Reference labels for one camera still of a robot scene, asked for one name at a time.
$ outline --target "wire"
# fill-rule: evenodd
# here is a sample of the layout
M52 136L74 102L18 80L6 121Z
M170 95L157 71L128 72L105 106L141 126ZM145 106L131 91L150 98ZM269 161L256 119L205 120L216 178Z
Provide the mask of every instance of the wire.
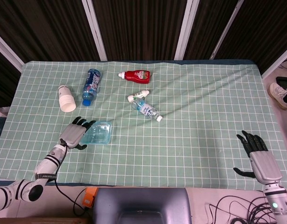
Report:
M77 204L76 201L77 199L79 198L79 196L82 194L83 191L85 191L86 189L84 188L82 191L80 191L80 193L78 194L78 196L76 197L75 201L74 201L74 205L73 205L73 212L76 216L83 216L84 213L86 212L86 209L88 209L87 207L85 207L83 209L83 212L81 214L77 214L76 211L75 211L75 205Z
M283 65L281 65L281 64L280 64L280 67L281 67L282 69L287 69L287 67L285 67L285 66L283 66Z
M227 197L239 198L239 199L241 199L241 200L244 200L244 201L246 201L246 202L249 202L249 207L248 207L248 209L247 209L243 204L241 204L240 202L238 202L238 201L232 201L232 202L230 203L230 205L229 205L229 212L227 212L227 211L225 211L225 210L222 210L221 208L219 208L219 204L220 204L220 202L221 202L223 199L225 199L225 198L227 198ZM231 222L230 222L231 224L234 224L236 221L241 222L242 224L275 224L275 223L276 223L275 221L273 221L273 223L272 223L271 221L268 222L268 221L264 218L265 216L268 216L269 218L273 218L273 219L274 219L274 217L272 217L272 216L269 215L269 214L272 213L270 207L268 206L269 203L265 202L265 203L261 203L261 204L259 204L259 205L256 205L256 204L254 203L254 201L256 201L256 200L258 200L258 199L261 199L261 198L266 198L266 197L265 197L265 196L263 196L263 197L257 197L257 198L254 198L252 201L248 201L248 200L246 200L246 199L244 199L244 198L241 198L241 197L238 197L238 196L231 196L231 195L222 197L222 198L218 201L218 203L217 203L216 206L215 206L215 205L212 205L212 204L209 204L209 210L210 210L210 213L211 213L211 216L212 216L212 220L213 220L212 224L216 224L217 210L221 210L221 211L224 211L224 212L226 212L226 213L229 214L229 218L228 218L227 223L229 223L229 220L230 220L231 215L235 216L236 218L231 219ZM231 213L231 211L230 211L230 210L231 210L231 205L232 205L234 202L237 202L238 204L240 204L242 207L244 207L244 208L247 210L246 218L242 218L242 217L239 217L239 216L234 215L234 214ZM213 213L212 213L212 210L211 210L211 206L215 207L215 217L213 217Z
M59 171L59 168L60 168L61 164L63 164L63 161L65 160L65 157L67 156L67 153L68 153L68 146L66 145L66 146L65 146L64 158L63 158L62 161L60 162L60 164L59 164L59 166L58 166L58 168L57 168L57 170L56 170L56 172L55 172L55 175L56 175L56 176L57 176L57 173L58 173L58 171ZM81 205L79 205L78 203L76 203L77 198L81 195L82 191L79 193L79 195L77 196L76 200L73 201L68 195L66 195L64 192L61 191L61 189L59 189L59 187L58 187L58 185L57 185L56 179L54 180L54 183L55 183L55 186L56 186L57 190L58 190L63 196L65 196L67 199L69 199L71 202L74 203L74 205L73 205L73 213L74 213L74 215L76 215L76 216L82 216L82 215L86 212L86 213L91 217L91 215L90 215ZM75 205L77 205L78 207L80 207L80 208L83 210L83 213L82 213L81 215L76 213L76 211L75 211L75 209L74 209L74 208L75 208Z

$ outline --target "white paper cup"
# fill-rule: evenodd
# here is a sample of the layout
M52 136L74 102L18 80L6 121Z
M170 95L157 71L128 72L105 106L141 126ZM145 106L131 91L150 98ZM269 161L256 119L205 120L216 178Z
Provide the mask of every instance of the white paper cup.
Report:
M76 109L76 104L69 87L66 85L61 85L58 88L58 95L60 109L63 112L71 112Z

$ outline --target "dark curtain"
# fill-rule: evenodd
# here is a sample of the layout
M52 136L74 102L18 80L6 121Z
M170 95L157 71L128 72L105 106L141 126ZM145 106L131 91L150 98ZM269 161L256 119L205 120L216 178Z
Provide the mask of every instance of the dark curtain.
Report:
M0 53L0 107L10 106L20 72Z
M173 60L186 0L94 0L108 60Z
M211 57L238 0L200 0L184 60Z
M100 60L80 0L0 0L0 36L25 63Z
M215 59L251 59L265 72L287 50L287 0L245 0Z

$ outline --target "red ketchup bottle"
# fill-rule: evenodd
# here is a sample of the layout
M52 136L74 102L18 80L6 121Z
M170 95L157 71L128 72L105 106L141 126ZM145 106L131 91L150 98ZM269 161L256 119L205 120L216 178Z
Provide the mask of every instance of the red ketchup bottle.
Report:
M125 71L119 73L119 77L136 83L148 84L150 81L150 72L145 70Z

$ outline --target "clear plastic water bottle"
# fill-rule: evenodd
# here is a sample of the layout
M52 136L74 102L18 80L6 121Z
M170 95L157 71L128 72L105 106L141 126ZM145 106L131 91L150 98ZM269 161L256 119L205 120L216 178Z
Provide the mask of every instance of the clear plastic water bottle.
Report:
M87 74L88 77L82 92L82 104L84 106L90 106L91 102L96 98L98 84L101 80L101 73L96 69L90 69Z
M160 122L163 118L159 115L159 111L156 110L151 105L147 104L143 99L137 98L133 101L132 107L138 110L140 113L143 113L146 117L150 119L155 119Z

